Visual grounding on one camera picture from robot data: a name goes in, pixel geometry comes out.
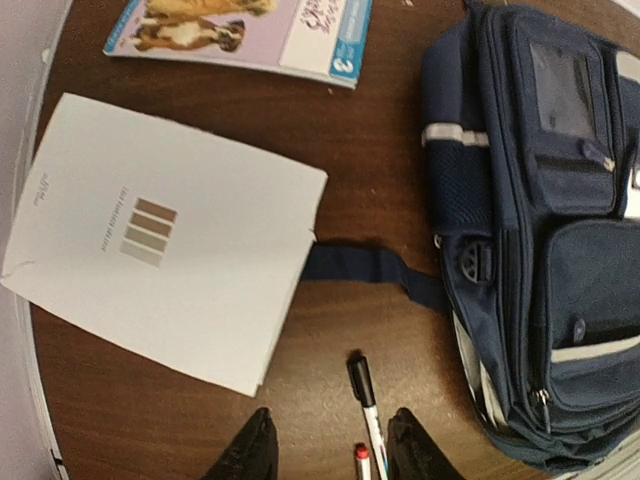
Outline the red marker pen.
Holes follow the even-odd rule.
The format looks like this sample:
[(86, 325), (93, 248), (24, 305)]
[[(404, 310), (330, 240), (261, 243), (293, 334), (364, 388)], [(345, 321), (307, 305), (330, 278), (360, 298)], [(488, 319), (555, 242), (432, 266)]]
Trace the red marker pen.
[(358, 480), (371, 480), (371, 457), (368, 447), (358, 443), (354, 449), (356, 474)]

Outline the black marker pen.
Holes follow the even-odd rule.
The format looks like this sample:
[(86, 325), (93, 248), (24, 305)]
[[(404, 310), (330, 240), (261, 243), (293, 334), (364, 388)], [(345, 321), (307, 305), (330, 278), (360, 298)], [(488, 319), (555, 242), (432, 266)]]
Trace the black marker pen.
[(360, 403), (363, 411), (379, 478), (387, 480), (389, 478), (389, 466), (386, 444), (379, 419), (368, 360), (360, 350), (355, 350), (349, 355), (346, 365), (354, 397)]

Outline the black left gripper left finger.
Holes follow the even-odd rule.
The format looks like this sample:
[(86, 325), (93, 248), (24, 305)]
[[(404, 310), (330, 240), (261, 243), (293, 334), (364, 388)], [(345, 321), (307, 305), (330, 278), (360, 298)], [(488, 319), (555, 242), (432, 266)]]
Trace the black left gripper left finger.
[(271, 412), (258, 408), (202, 479), (278, 478), (278, 435)]

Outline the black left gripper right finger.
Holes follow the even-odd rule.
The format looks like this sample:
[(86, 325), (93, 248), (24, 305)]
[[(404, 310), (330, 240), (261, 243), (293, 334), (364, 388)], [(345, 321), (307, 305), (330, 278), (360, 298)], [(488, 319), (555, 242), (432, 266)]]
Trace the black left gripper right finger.
[(388, 462), (390, 479), (464, 479), (406, 407), (388, 422)]

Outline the navy blue student backpack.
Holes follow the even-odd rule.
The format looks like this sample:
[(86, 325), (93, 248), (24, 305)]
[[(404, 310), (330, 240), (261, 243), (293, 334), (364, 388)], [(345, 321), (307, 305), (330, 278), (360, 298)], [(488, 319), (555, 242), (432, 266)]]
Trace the navy blue student backpack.
[(440, 275), (316, 244), (303, 278), (450, 315), (491, 442), (577, 473), (639, 433), (639, 60), (526, 5), (466, 8), (422, 59)]

